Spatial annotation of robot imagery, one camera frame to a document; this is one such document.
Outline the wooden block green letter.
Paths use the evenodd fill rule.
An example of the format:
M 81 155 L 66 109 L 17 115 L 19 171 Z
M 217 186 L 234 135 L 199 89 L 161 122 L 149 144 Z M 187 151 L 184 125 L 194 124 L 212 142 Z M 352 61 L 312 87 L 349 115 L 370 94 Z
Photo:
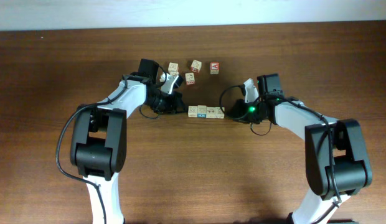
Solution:
M 221 107 L 215 107 L 215 118 L 216 119 L 224 119 L 225 115 L 222 111 Z

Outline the wooden block blue side front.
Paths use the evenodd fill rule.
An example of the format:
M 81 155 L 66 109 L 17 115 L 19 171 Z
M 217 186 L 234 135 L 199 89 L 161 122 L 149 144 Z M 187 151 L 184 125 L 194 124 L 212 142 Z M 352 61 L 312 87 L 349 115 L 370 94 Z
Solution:
M 207 116 L 207 107 L 205 105 L 197 106 L 197 117 L 198 118 L 206 118 Z

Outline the wooden block car picture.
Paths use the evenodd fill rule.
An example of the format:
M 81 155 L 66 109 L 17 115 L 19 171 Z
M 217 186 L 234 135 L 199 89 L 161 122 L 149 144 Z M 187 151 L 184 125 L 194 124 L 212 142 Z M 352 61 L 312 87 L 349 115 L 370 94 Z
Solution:
M 216 112 L 215 112 L 215 107 L 206 107 L 206 118 L 207 119 L 215 119 L 216 117 Z

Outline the wooden block blue side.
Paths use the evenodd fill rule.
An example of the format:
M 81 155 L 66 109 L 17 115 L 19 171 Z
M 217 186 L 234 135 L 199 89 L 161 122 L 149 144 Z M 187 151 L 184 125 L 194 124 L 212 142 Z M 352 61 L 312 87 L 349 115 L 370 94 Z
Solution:
M 198 115 L 198 106 L 189 106 L 188 107 L 188 117 L 190 118 L 196 118 Z
M 207 116 L 207 107 L 205 105 L 197 106 L 197 117 L 198 118 L 206 118 Z

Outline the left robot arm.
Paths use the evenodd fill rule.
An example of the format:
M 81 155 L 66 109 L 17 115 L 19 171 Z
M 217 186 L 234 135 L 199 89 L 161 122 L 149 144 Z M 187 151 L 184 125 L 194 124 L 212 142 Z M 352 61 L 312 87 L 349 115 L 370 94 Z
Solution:
M 161 66 L 141 59 L 136 72 L 123 75 L 116 90 L 104 100 L 80 105 L 72 120 L 70 162 L 78 180 L 86 183 L 94 223 L 124 223 L 118 177 L 127 153 L 127 119 L 143 105 L 154 113 L 177 114 L 187 109 L 176 90 L 180 75 L 163 72 Z

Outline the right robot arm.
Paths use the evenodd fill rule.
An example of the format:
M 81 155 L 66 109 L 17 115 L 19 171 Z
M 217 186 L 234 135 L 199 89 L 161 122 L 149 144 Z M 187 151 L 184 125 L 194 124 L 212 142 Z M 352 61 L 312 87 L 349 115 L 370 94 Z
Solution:
M 243 98 L 226 117 L 253 126 L 268 120 L 304 141 L 309 190 L 287 223 L 329 223 L 353 195 L 372 183 L 373 173 L 359 122 L 325 116 L 285 96 L 278 74 L 249 78 L 237 85 Z

